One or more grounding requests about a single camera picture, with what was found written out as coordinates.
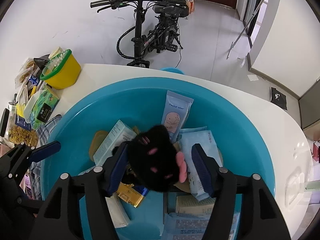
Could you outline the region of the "black cat paw plush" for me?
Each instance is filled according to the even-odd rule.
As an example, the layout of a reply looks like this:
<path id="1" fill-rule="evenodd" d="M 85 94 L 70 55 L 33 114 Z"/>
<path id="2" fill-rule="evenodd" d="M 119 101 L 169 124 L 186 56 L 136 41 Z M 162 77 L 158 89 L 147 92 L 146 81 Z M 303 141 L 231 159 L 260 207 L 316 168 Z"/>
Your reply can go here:
<path id="1" fill-rule="evenodd" d="M 127 141 L 127 167 L 123 184 L 143 186 L 156 192 L 170 192 L 187 180 L 184 154 L 176 150 L 164 125 L 153 126 Z"/>

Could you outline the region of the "gold glitter bag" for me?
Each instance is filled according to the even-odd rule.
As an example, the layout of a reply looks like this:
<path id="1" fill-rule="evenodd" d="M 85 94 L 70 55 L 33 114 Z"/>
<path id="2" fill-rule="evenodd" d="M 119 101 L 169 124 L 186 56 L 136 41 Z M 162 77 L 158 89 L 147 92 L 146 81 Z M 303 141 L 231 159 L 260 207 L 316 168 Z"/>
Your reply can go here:
<path id="1" fill-rule="evenodd" d="M 38 136 L 35 130 L 28 131 L 19 126 L 14 126 L 9 131 L 9 141 L 16 145 L 23 142 L 27 146 L 36 147 Z"/>

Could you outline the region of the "gold blue foil packet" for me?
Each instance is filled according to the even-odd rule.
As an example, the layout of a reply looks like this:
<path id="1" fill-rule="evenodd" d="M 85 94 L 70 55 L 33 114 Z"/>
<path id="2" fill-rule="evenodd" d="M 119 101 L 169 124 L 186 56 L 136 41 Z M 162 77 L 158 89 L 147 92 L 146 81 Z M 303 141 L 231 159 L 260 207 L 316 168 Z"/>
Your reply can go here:
<path id="1" fill-rule="evenodd" d="M 120 183 L 116 191 L 118 197 L 133 207 L 139 207 L 149 190 L 144 186 Z"/>

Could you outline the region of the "cream square box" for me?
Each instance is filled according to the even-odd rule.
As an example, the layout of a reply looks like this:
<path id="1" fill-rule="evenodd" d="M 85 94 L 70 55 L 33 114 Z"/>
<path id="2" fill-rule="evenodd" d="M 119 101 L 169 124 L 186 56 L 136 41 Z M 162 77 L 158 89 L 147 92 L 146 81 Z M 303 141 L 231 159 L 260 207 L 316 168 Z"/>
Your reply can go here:
<path id="1" fill-rule="evenodd" d="M 198 201 L 192 195 L 177 196 L 176 213 L 189 215 L 210 215 L 215 204 L 215 198 L 207 198 Z"/>

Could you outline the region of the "white tissue pack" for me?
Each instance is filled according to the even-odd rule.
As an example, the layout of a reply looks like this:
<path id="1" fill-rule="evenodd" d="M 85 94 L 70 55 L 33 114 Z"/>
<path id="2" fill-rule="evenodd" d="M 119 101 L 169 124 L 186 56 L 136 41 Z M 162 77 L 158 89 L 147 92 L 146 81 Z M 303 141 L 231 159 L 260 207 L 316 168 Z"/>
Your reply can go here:
<path id="1" fill-rule="evenodd" d="M 116 194 L 113 194 L 110 198 L 106 197 L 106 202 L 114 227 L 116 229 L 127 227 L 130 223 L 130 219 L 123 208 L 119 197 Z"/>

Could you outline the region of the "large blue plastic basin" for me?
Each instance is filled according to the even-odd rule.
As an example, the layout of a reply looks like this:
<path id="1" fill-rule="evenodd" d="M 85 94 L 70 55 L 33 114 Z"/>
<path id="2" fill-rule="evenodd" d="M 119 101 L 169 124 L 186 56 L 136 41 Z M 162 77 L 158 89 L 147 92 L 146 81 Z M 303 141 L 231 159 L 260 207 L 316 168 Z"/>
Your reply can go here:
<path id="1" fill-rule="evenodd" d="M 48 195 L 62 173 L 76 176 L 93 166 L 88 150 L 97 131 L 110 131 L 117 121 L 141 132 L 159 125 L 169 91 L 193 99 L 184 126 L 206 127 L 212 132 L 224 167 L 246 177 L 257 173 L 274 190 L 274 171 L 267 146 L 253 122 L 231 100 L 191 82 L 142 77 L 90 93 L 77 100 L 62 117 L 49 137 L 61 144 L 61 150 L 42 163 L 42 195 Z"/>

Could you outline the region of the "brown flat pouch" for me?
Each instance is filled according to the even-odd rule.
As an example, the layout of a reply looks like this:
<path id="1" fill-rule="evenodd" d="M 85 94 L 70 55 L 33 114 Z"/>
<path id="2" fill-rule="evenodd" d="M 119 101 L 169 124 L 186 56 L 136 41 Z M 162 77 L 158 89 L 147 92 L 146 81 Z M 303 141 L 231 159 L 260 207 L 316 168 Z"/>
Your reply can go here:
<path id="1" fill-rule="evenodd" d="M 94 161 L 93 155 L 95 154 L 97 149 L 100 147 L 104 139 L 107 137 L 107 135 L 108 135 L 108 132 L 103 130 L 97 131 L 95 133 L 89 148 L 89 152 L 88 152 L 91 161 Z"/>

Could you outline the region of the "blue wet wipes pack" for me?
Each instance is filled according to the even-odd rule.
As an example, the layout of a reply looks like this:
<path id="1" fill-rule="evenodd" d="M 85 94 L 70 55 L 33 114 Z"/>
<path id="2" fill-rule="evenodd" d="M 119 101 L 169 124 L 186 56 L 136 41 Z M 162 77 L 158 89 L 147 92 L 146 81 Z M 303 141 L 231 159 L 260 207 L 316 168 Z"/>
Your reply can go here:
<path id="1" fill-rule="evenodd" d="M 178 135 L 180 151 L 184 153 L 191 194 L 198 200 L 211 196 L 213 189 L 210 174 L 202 157 L 215 159 L 217 165 L 223 166 L 217 144 L 212 132 L 207 127 L 184 128 Z"/>

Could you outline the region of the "pale green tall carton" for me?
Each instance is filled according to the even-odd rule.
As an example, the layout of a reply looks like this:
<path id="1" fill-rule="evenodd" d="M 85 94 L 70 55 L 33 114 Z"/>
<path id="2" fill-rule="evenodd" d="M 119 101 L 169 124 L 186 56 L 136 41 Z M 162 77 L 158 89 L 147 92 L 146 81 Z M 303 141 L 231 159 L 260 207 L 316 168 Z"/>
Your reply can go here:
<path id="1" fill-rule="evenodd" d="M 93 155 L 95 165 L 102 166 L 106 159 L 112 156 L 115 147 L 120 146 L 124 141 L 131 141 L 136 135 L 133 129 L 118 120 Z"/>

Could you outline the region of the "large blue wipes pack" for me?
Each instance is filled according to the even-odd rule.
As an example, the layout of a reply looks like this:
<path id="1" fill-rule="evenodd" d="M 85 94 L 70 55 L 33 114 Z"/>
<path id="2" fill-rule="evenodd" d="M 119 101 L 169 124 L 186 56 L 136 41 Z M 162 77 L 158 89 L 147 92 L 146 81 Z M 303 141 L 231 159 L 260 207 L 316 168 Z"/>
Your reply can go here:
<path id="1" fill-rule="evenodd" d="M 166 214 L 161 239 L 202 239 L 209 219 L 210 215 Z"/>

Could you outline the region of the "yellow bucket green rim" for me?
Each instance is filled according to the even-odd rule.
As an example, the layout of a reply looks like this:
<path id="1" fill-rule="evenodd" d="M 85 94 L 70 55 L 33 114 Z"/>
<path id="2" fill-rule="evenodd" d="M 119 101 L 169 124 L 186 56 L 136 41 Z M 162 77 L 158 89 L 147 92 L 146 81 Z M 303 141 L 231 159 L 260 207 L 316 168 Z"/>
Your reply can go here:
<path id="1" fill-rule="evenodd" d="M 44 67 L 40 79 L 57 90 L 74 85 L 81 72 L 81 66 L 76 61 L 70 49 L 54 56 Z"/>

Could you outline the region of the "black bag on floor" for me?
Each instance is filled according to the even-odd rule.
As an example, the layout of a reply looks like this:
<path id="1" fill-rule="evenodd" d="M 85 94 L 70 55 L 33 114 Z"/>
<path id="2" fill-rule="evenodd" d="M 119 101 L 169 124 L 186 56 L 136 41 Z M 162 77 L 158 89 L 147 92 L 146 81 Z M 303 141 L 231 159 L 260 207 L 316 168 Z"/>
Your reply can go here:
<path id="1" fill-rule="evenodd" d="M 287 110 L 286 95 L 278 91 L 276 88 L 271 88 L 271 102 L 283 110 Z"/>

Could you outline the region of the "metal mop pole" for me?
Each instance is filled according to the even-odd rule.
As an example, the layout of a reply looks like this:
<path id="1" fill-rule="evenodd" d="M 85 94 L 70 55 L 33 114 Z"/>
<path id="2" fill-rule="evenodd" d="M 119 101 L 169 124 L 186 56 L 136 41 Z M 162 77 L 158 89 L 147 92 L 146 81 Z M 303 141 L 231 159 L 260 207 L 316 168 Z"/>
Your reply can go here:
<path id="1" fill-rule="evenodd" d="M 244 33 L 246 33 L 249 37 L 251 36 L 263 2 L 264 0 L 248 0 L 244 17 L 245 26 L 237 39 L 232 42 L 231 47 L 228 50 L 227 59 L 229 58 L 232 49 L 235 47 Z"/>

